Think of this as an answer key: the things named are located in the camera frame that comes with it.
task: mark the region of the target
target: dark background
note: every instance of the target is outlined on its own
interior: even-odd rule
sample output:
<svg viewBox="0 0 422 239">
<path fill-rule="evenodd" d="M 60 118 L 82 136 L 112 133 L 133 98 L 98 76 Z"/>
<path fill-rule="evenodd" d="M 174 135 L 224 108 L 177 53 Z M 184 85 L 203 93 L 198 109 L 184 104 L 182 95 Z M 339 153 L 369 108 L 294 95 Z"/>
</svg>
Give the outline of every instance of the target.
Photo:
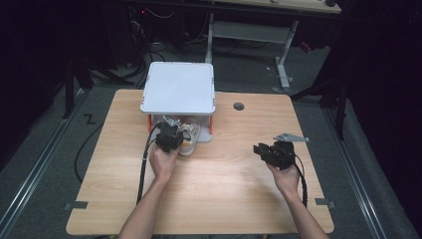
<svg viewBox="0 0 422 239">
<path fill-rule="evenodd" d="M 421 234 L 420 193 L 422 7 L 420 0 L 340 1 L 342 15 L 369 21 L 303 20 L 293 46 L 331 46 L 315 85 L 348 78 L 347 97 L 379 164 L 406 214 Z M 165 9 L 159 9 L 165 15 Z M 203 15 L 176 11 L 177 22 L 143 19 L 157 38 L 182 47 L 184 33 L 197 34 Z M 0 6 L 0 159 L 3 168 L 31 125 L 52 103 L 74 57 L 107 69 L 134 61 L 125 6 L 49 1 L 2 2 Z M 352 64 L 351 72 L 342 72 Z M 321 95 L 335 94 L 324 89 Z"/>
</svg>

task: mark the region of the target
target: white lid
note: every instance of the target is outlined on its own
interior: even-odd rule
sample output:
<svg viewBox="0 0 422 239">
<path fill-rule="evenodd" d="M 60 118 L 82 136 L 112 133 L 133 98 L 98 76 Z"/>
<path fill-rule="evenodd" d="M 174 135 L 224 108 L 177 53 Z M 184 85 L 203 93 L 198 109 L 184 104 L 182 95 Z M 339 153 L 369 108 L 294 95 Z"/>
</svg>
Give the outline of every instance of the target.
<svg viewBox="0 0 422 239">
<path fill-rule="evenodd" d="M 210 116 L 215 111 L 214 70 L 206 63 L 149 66 L 140 109 L 151 115 Z"/>
</svg>

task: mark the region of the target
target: table top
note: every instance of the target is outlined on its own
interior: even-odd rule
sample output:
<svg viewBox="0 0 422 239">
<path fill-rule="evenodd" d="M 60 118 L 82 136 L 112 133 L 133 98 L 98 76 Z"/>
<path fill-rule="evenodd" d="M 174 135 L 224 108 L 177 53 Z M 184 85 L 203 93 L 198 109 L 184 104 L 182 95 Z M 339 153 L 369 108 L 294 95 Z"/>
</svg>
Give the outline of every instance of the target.
<svg viewBox="0 0 422 239">
<path fill-rule="evenodd" d="M 258 7 L 281 8 L 310 12 L 339 14 L 341 9 L 335 4 L 328 7 L 325 0 L 212 0 L 213 2 L 244 4 Z"/>
<path fill-rule="evenodd" d="M 274 234 L 297 232 L 273 175 L 253 152 L 283 132 L 302 135 L 288 96 L 219 93 L 213 138 L 198 142 L 190 156 L 179 156 L 163 195 L 155 234 Z M 72 235 L 118 234 L 136 204 L 147 116 L 139 110 L 142 90 L 119 90 L 67 225 Z M 242 103 L 242 111 L 234 109 Z M 308 209 L 325 232 L 333 230 L 317 174 L 305 142 L 294 142 L 308 184 Z M 146 164 L 144 192 L 154 175 Z"/>
</svg>

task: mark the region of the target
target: gray carpet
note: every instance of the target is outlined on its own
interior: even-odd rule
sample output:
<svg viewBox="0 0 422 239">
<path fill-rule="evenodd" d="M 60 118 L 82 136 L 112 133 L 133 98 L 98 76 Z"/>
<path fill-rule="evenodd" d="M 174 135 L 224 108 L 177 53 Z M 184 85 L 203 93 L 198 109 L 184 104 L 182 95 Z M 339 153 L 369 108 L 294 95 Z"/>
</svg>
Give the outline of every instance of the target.
<svg viewBox="0 0 422 239">
<path fill-rule="evenodd" d="M 203 62 L 204 50 L 183 51 L 167 48 L 160 54 L 166 61 Z M 317 75 L 329 49 L 315 50 L 309 54 L 291 48 L 286 59 L 286 71 L 294 81 L 289 91 L 283 91 L 272 58 L 232 54 L 215 54 L 213 59 L 216 91 L 248 92 L 291 95 L 309 87 Z M 140 76 L 133 78 L 139 81 Z M 9 238 L 90 238 L 67 234 L 66 224 L 71 211 L 64 210 L 66 203 L 75 200 L 80 183 L 74 173 L 74 161 L 83 143 L 106 118 L 114 92 L 123 86 L 96 82 L 87 99 L 71 120 L 62 140 L 54 152 L 52 161 L 16 221 Z M 319 108 L 315 97 L 294 103 L 304 135 L 308 143 L 325 197 L 333 202 L 330 210 L 334 222 L 331 238 L 372 238 L 338 147 L 337 138 L 331 132 L 325 110 Z M 35 161 L 42 153 L 64 113 L 64 90 L 61 90 L 53 106 L 32 127 L 31 133 L 7 167 L 0 173 L 0 214 L 4 215 L 14 195 L 24 183 Z M 88 140 L 78 158 L 78 172 L 84 176 L 100 131 Z M 368 188 L 370 198 L 383 224 L 388 238 L 418 238 L 412 225 L 402 212 L 400 204 L 385 176 L 380 170 L 351 106 L 347 106 L 344 124 L 347 149 L 355 160 L 356 169 Z M 177 236 L 175 238 L 251 238 L 242 235 Z M 273 235 L 271 238 L 298 238 L 296 234 Z"/>
</svg>

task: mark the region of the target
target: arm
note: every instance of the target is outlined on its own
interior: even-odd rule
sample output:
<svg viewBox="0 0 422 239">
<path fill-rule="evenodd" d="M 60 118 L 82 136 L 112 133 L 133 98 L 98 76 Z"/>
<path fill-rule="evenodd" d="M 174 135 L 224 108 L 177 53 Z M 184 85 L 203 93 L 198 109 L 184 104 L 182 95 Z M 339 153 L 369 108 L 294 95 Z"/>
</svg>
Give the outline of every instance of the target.
<svg viewBox="0 0 422 239">
<path fill-rule="evenodd" d="M 176 166 L 177 153 L 178 149 L 166 153 L 156 144 L 152 146 L 149 162 L 155 178 L 124 222 L 119 238 L 149 239 L 152 237 L 159 203 Z"/>
<path fill-rule="evenodd" d="M 298 194 L 299 173 L 294 165 L 284 170 L 267 164 L 273 172 L 276 186 L 282 192 L 292 213 L 293 220 L 298 228 L 300 237 L 307 238 L 328 238 L 308 209 L 302 203 Z"/>
</svg>

